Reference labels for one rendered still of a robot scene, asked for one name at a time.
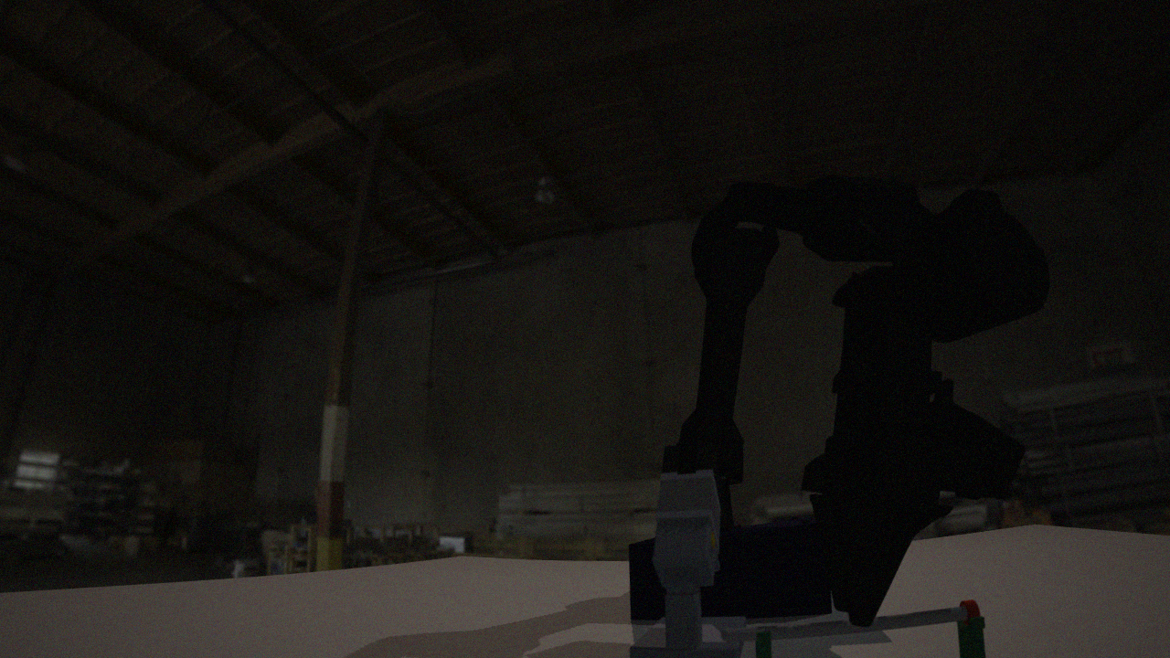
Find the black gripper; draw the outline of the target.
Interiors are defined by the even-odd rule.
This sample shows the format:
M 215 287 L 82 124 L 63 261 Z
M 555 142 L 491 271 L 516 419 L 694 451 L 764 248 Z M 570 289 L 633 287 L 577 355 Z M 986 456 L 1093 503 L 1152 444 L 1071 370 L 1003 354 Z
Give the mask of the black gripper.
M 979 433 L 928 426 L 941 371 L 910 348 L 863 345 L 833 378 L 835 434 L 805 465 L 837 611 L 870 626 L 911 539 L 951 513 L 940 491 L 992 496 L 994 453 Z M 821 495 L 820 495 L 821 494 Z

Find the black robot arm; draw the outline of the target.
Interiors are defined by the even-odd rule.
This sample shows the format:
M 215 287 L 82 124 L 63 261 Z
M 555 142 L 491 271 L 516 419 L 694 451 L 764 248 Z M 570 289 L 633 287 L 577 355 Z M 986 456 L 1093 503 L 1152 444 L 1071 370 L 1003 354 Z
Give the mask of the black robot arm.
M 742 222 L 764 225 L 737 228 Z M 777 229 L 801 234 L 828 261 L 893 262 L 852 273 L 832 304 L 845 309 L 844 352 L 863 345 L 910 348 L 1040 311 L 1048 300 L 1048 260 L 1028 229 L 1002 208 L 997 192 L 966 190 L 940 214 L 907 181 L 830 174 L 803 187 L 737 181 L 698 221 L 691 260 L 706 294 L 706 341 L 697 409 L 676 445 L 714 441 L 718 455 L 720 532 L 734 525 L 729 484 L 742 484 L 743 444 L 734 421 L 746 308 L 763 288 L 779 248 Z M 954 404 L 954 381 L 932 392 L 928 426 L 979 433 L 994 453 L 994 491 L 1005 499 L 1026 452 L 979 414 Z

